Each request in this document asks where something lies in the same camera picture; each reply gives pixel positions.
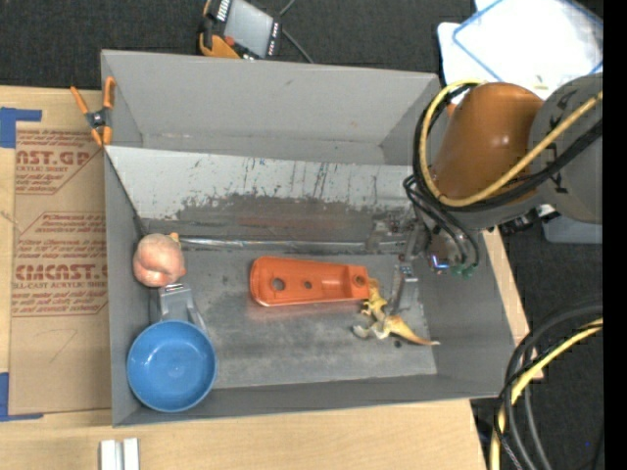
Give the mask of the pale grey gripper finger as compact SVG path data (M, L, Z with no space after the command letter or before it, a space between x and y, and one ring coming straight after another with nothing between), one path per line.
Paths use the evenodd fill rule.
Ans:
M394 267L393 280L392 280L392 293L390 297L390 309L398 310L400 300L404 288L404 273L400 264Z
M400 266L399 312L411 309L419 300L419 277L411 264Z

